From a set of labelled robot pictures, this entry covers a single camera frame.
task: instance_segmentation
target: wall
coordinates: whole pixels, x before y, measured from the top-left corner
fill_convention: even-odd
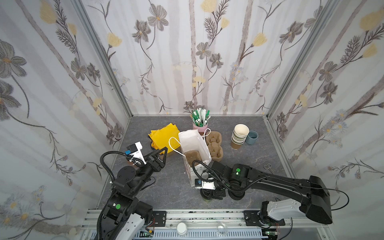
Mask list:
[[[1,1],[0,23],[0,235],[72,239],[128,119],[69,1]]]
[[[319,176],[349,195],[332,212],[338,240],[384,233],[383,8],[341,1],[270,118],[299,178]],[[346,201],[331,192],[333,208]]]
[[[134,114],[266,114],[326,1],[92,1]]]

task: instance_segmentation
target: yellow cloth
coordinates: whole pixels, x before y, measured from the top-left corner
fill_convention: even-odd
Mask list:
[[[168,144],[168,140],[171,137],[176,138],[179,141],[179,130],[176,125],[173,125],[172,123],[168,124],[166,127],[163,127],[160,130],[151,130],[151,133],[148,134],[148,136],[152,139],[151,146],[154,149],[162,149],[163,147],[168,148],[168,152],[172,152],[172,148],[176,149],[180,147],[180,144],[175,140],[171,139],[170,144],[172,148]]]

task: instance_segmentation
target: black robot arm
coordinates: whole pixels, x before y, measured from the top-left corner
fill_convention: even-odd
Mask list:
[[[315,222],[332,223],[330,194],[318,177],[292,179],[268,174],[243,164],[235,164],[233,168],[230,168],[216,161],[211,161],[206,172],[210,177],[208,179],[211,182],[210,185],[213,184],[214,187],[209,187],[209,184],[201,176],[199,176],[201,179],[195,181],[195,186],[201,188],[200,192],[204,198],[222,199],[222,197],[225,197],[225,189],[227,189],[231,198],[240,200],[247,189],[261,189],[299,202],[298,211],[301,211],[303,215]],[[273,221],[278,219],[278,216],[284,216],[284,209],[281,212],[274,211],[274,217],[270,220]]]

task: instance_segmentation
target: paper cup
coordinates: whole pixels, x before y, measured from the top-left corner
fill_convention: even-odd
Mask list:
[[[241,148],[241,144],[237,144],[237,143],[234,143],[233,141],[231,141],[231,147],[235,150]]]
[[[243,139],[245,139],[247,137],[247,136],[239,137],[238,135],[235,134],[235,132],[232,133],[232,136],[234,138],[236,138],[237,140],[243,140]]]
[[[249,128],[244,124],[237,124],[235,126],[234,133],[238,137],[246,137],[249,133]]]
[[[232,142],[236,143],[236,144],[243,144],[245,142],[245,139],[244,140],[236,140],[234,137],[231,138]]]

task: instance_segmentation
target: brown paper cup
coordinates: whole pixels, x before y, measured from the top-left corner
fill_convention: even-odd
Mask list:
[[[234,143],[233,141],[231,141],[231,147],[232,147],[233,149],[235,149],[235,150],[241,148],[241,145],[242,145],[242,144],[236,144],[236,143]]]

